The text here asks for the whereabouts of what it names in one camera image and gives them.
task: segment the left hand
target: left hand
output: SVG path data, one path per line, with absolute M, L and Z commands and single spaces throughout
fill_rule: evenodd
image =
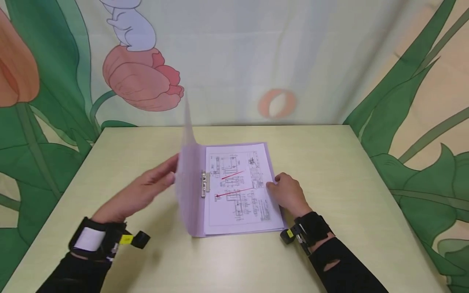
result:
M 146 208 L 158 194 L 174 183 L 178 154 L 146 171 L 103 204 L 91 217 L 98 223 L 122 223 Z

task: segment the hand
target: hand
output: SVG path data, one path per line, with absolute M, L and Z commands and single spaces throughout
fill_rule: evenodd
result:
M 91 219 L 98 223 L 122 223 L 146 208 L 158 194 L 174 183 L 178 154 L 138 176 L 103 204 Z
M 267 192 L 277 203 L 287 209 L 295 218 L 302 217 L 313 210 L 304 198 L 300 183 L 286 173 L 275 176 L 275 181 L 267 182 Z

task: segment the orange circle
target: orange circle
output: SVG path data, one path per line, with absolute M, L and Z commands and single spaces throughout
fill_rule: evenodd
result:
M 271 116 L 269 113 L 270 104 L 272 101 L 281 94 L 285 94 L 285 104 L 280 112 L 278 112 L 275 116 Z M 296 108 L 296 97 L 295 94 L 291 90 L 283 90 L 283 89 L 271 89 L 270 91 L 266 92 L 262 98 L 259 100 L 259 104 L 257 105 L 257 109 L 259 114 L 266 118 L 271 119 L 278 119 L 284 118 L 293 113 Z

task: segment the forearm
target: forearm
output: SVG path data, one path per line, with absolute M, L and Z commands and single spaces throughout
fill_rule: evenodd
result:
M 328 293 L 387 292 L 378 279 L 332 233 L 310 248 L 309 259 Z
M 95 262 L 77 258 L 67 253 L 39 288 L 38 293 L 70 292 L 98 293 L 111 268 L 109 262 Z

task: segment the cartoon backdrop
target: cartoon backdrop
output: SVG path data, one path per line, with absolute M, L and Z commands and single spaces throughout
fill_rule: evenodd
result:
M 468 0 L 0 0 L 0 289 L 105 127 L 349 124 L 469 290 Z

